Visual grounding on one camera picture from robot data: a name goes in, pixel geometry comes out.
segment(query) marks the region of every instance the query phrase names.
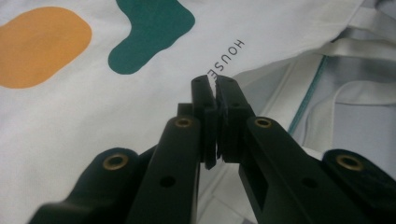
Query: screw hole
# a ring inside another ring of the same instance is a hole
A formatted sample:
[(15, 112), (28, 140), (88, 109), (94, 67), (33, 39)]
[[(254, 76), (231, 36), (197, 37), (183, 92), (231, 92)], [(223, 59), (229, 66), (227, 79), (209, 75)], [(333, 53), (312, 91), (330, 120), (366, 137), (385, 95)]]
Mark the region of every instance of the screw hole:
[(310, 189), (316, 189), (318, 187), (318, 182), (312, 178), (308, 178), (308, 177), (303, 178), (301, 182), (303, 183), (304, 186)]
[(262, 128), (269, 128), (272, 125), (271, 120), (268, 119), (256, 119), (255, 123)]
[(103, 161), (103, 167), (109, 171), (119, 170), (128, 163), (128, 157), (121, 153), (108, 156)]
[(164, 187), (164, 188), (167, 188), (167, 189), (171, 188), (175, 184), (176, 184), (175, 178), (170, 176), (170, 175), (162, 178), (161, 181), (160, 181), (161, 187)]
[(348, 170), (361, 171), (363, 169), (363, 164), (361, 163), (361, 161), (359, 161), (353, 156), (338, 155), (336, 157), (336, 161), (339, 165), (341, 165), (344, 168), (347, 168)]
[(192, 121), (190, 119), (178, 119), (176, 121), (176, 126), (179, 128), (187, 128), (192, 125)]

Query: white cloth bag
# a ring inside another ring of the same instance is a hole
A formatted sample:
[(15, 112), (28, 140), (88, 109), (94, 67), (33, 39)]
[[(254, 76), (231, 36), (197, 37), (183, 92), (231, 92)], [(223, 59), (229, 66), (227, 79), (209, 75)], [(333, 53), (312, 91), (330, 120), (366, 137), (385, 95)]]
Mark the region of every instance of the white cloth bag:
[(182, 0), (193, 27), (121, 76), (107, 57), (131, 23), (116, 1), (2, 1), (0, 25), (34, 8), (64, 7), (91, 26), (92, 40), (47, 81), (0, 87), (0, 223), (25, 223), (40, 204), (64, 199), (102, 151), (156, 145), (177, 104), (190, 101), (194, 77), (233, 77), (308, 54), (336, 38), (361, 2)]
[[(328, 61), (326, 58), (323, 60), (322, 55), (377, 60), (389, 63), (394, 62), (396, 53), (394, 45), (396, 20), (392, 17), (374, 8), (361, 7), (350, 21), (348, 28), (370, 32), (374, 37), (369, 39), (341, 38), (324, 45), (312, 55), (300, 56), (286, 62), (267, 65), (255, 71), (248, 71), (237, 75), (235, 78), (242, 84), (243, 90), (247, 93), (247, 98), (250, 97), (250, 102), (254, 102), (253, 108), (256, 114), (277, 120), (286, 130), (292, 133), (295, 125), (297, 125), (295, 123), (296, 120), (298, 122), (299, 117), (303, 113), (308, 113), (308, 111), (305, 111), (305, 107), (310, 104), (309, 101), (312, 95), (315, 94), (314, 91), (322, 91), (321, 88), (323, 86), (317, 85)], [(322, 102), (314, 106), (308, 117), (305, 140), (301, 142), (304, 150), (310, 156), (321, 160), (323, 152), (332, 148), (333, 125), (336, 121), (334, 120), (334, 108), (336, 104), (356, 105), (358, 107), (362, 105), (369, 107), (385, 105), (393, 106), (394, 108), (396, 103), (396, 86), (395, 82), (391, 81), (391, 77), (394, 76), (395, 71), (388, 70), (387, 73), (373, 73), (370, 75), (388, 76), (390, 82), (382, 81), (380, 83), (359, 80), (358, 77), (358, 80), (342, 85), (340, 89), (329, 94)], [(269, 94), (266, 91), (258, 91), (255, 88), (257, 85), (263, 85), (264, 88), (271, 89), (271, 85), (274, 83), (277, 83), (277, 85), (275, 88), (272, 88)], [(370, 121), (361, 120), (361, 122), (366, 123), (364, 125), (365, 128), (370, 128), (370, 125), (373, 125), (371, 127), (373, 128), (373, 132), (378, 132), (378, 134), (376, 136), (375, 134), (374, 136), (368, 136), (365, 134), (370, 131), (357, 131), (350, 133), (348, 136), (350, 137), (358, 133), (361, 134), (360, 140), (365, 138), (367, 141), (372, 141), (374, 139), (372, 142), (375, 143), (368, 144), (370, 142), (362, 141), (361, 144), (357, 144), (353, 148), (346, 147), (346, 149), (353, 149), (353, 151), (366, 156), (394, 177), (396, 166), (394, 165), (393, 158), (395, 158), (396, 154), (392, 148), (389, 148), (389, 145), (391, 147), (394, 145), (386, 142), (382, 144), (382, 148), (373, 147), (381, 145), (378, 141), (389, 141), (392, 138), (394, 133), (392, 130), (395, 130), (393, 122), (395, 117), (394, 114), (393, 116), (389, 116), (384, 118), (369, 117), (371, 119)], [(366, 148), (369, 148), (369, 153), (364, 151)], [(200, 223), (210, 223), (210, 220), (216, 220), (217, 223), (242, 223), (244, 220), (244, 223), (256, 222), (239, 179), (237, 165), (223, 165), (221, 170), (219, 170), (219, 175), (213, 180), (213, 186), (207, 187), (207, 191), (209, 192), (201, 194), (202, 200), (199, 203), (203, 210), (199, 214), (201, 215)]]

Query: white fabric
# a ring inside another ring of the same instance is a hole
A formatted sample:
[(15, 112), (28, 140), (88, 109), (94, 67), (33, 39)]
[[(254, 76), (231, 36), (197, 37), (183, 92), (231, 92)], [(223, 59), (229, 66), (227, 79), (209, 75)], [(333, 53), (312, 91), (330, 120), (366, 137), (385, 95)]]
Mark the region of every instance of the white fabric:
[(396, 62), (396, 45), (385, 40), (341, 38), (326, 44), (318, 53), (328, 56), (379, 59)]
[(396, 104), (396, 82), (348, 82), (333, 95), (316, 105), (308, 118), (304, 147), (324, 152), (332, 148), (335, 104), (393, 105)]
[(131, 24), (116, 1), (2, 1), (1, 25), (37, 7), (65, 7), (91, 26), (92, 41), (46, 82), (0, 87), (0, 223), (25, 223), (40, 204), (64, 199), (98, 153), (155, 145), (177, 103), (190, 101), (194, 77), (232, 77), (318, 49), (347, 27), (361, 2), (183, 0), (192, 29), (138, 72), (120, 76), (107, 57)]
[(375, 8), (361, 7), (349, 27), (365, 30), (396, 43), (396, 20)]
[[(221, 221), (225, 217), (237, 217), (238, 220), (246, 218), (251, 222), (257, 222), (248, 197), (243, 190), (242, 181), (238, 175), (238, 167), (239, 164), (223, 165), (223, 173), (214, 179), (213, 189), (210, 191), (210, 198), (207, 200), (209, 205), (205, 207), (204, 213), (199, 216), (198, 223), (228, 223)], [(211, 206), (212, 203), (220, 203), (221, 208)]]
[(227, 204), (213, 198), (206, 208), (205, 216), (198, 220), (198, 223), (230, 223), (241, 224), (244, 218), (230, 209)]
[(312, 54), (292, 63), (260, 116), (276, 120), (287, 130), (318, 71), (321, 59), (322, 55)]

